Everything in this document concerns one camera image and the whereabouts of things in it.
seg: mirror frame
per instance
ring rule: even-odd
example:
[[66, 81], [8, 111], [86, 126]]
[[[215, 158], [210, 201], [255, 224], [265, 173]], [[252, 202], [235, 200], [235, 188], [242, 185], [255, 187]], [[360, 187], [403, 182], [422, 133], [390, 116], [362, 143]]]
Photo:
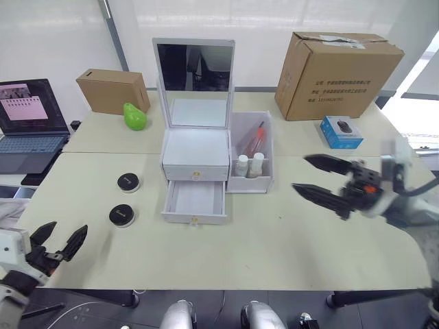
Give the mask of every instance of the mirror frame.
[[233, 102], [233, 62], [235, 57], [235, 41], [234, 40], [223, 40], [223, 39], [192, 39], [192, 38], [153, 38], [152, 44], [154, 47], [154, 55], [156, 56], [157, 68], [158, 68], [158, 83], [160, 84], [160, 88], [158, 91], [162, 92], [163, 95], [163, 103], [165, 106], [165, 113], [167, 116], [167, 121], [169, 122], [170, 127], [188, 127], [186, 125], [173, 125], [171, 120], [171, 111], [169, 110], [169, 104], [167, 102], [166, 97], [166, 89], [165, 83], [163, 80], [163, 72], [161, 67], [160, 58], [158, 56], [158, 45], [194, 45], [194, 46], [223, 46], [223, 47], [232, 47], [232, 60], [230, 63], [230, 77], [228, 80], [228, 92], [227, 92], [227, 102], [226, 102], [226, 122], [224, 127], [200, 127], [194, 125], [193, 128], [216, 128], [216, 129], [224, 129], [228, 127], [229, 121], [229, 113], [232, 108]]

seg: laptop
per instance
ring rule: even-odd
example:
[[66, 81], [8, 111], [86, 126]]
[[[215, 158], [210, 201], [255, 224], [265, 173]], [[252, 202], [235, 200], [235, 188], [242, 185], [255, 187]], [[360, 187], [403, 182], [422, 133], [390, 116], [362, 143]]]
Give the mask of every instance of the laptop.
[[47, 79], [0, 82], [0, 173], [41, 173], [69, 129]]

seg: green pear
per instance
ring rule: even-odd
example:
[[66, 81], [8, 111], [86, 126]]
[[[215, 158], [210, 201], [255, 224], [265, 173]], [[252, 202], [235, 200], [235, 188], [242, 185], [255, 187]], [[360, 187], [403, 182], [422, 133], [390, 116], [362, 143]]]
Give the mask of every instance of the green pear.
[[131, 103], [123, 105], [123, 118], [126, 125], [133, 130], [142, 130], [148, 121], [146, 114]]

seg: brown cardboard box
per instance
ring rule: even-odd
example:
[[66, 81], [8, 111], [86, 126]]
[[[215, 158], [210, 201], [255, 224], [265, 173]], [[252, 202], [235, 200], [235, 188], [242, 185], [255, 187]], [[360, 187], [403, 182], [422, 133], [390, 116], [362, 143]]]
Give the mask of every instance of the brown cardboard box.
[[274, 98], [288, 121], [359, 117], [403, 56], [376, 34], [294, 32]]
[[124, 103], [150, 108], [142, 73], [88, 69], [76, 82], [93, 112], [123, 114]]

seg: white bottle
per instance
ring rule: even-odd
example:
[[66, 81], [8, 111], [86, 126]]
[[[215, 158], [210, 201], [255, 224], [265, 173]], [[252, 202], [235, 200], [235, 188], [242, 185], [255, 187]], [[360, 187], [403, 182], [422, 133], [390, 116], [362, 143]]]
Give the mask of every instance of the white bottle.
[[255, 178], [262, 176], [262, 164], [263, 164], [263, 154], [255, 153], [253, 156], [252, 164], [250, 165], [250, 171], [248, 172], [249, 178]]
[[245, 155], [241, 155], [238, 157], [238, 162], [235, 168], [236, 176], [245, 177], [248, 171], [248, 157]]

